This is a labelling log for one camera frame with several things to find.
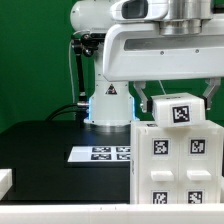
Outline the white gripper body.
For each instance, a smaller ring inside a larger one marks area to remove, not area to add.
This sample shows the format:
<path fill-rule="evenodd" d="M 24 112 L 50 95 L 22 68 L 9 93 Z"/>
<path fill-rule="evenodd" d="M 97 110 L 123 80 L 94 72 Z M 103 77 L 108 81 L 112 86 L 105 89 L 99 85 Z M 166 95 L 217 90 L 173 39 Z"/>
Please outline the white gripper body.
<path fill-rule="evenodd" d="M 162 36 L 154 23 L 114 25 L 105 37 L 103 75 L 109 81 L 224 77 L 224 19 L 182 36 Z"/>

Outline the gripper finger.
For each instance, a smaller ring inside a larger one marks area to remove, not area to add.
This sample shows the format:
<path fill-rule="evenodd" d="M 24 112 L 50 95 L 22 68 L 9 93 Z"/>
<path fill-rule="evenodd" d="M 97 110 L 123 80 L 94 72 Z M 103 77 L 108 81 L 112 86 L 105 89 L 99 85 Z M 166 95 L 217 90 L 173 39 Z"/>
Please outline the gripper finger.
<path fill-rule="evenodd" d="M 153 101 L 152 101 L 151 97 L 147 97 L 144 93 L 144 89 L 146 88 L 146 82 L 145 81 L 135 81 L 134 88 L 141 99 L 140 108 L 141 108 L 142 112 L 143 113 L 151 112 L 153 109 Z"/>
<path fill-rule="evenodd" d="M 217 77 L 209 78 L 206 80 L 206 84 L 207 87 L 203 93 L 203 99 L 205 103 L 205 108 L 207 110 L 210 110 L 212 105 L 212 98 L 220 88 L 221 79 Z"/>

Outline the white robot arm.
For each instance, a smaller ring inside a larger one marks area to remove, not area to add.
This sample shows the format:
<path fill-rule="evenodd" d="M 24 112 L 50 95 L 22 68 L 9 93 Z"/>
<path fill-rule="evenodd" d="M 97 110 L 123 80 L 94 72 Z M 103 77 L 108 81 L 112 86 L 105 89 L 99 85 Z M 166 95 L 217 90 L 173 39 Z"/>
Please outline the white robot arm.
<path fill-rule="evenodd" d="M 79 0 L 70 21 L 109 81 L 224 77 L 224 7 L 212 0 Z"/>

